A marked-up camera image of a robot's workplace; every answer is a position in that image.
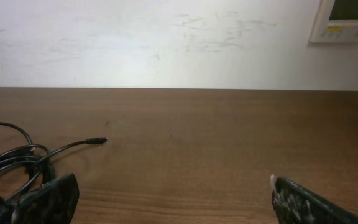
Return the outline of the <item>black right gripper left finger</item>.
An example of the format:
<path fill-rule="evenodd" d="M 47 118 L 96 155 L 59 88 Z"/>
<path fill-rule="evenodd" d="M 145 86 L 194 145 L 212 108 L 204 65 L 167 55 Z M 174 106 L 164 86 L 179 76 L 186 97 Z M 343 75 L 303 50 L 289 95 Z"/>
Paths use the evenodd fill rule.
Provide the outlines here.
<path fill-rule="evenodd" d="M 0 199 L 0 224 L 68 224 L 80 196 L 77 179 L 67 174 L 17 200 Z"/>

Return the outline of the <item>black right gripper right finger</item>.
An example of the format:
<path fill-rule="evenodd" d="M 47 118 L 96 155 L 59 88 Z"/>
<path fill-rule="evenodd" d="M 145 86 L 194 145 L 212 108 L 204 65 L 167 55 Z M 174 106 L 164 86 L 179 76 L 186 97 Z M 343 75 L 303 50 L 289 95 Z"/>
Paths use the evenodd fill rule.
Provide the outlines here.
<path fill-rule="evenodd" d="M 279 224 L 358 224 L 358 216 L 286 177 L 270 176 Z"/>

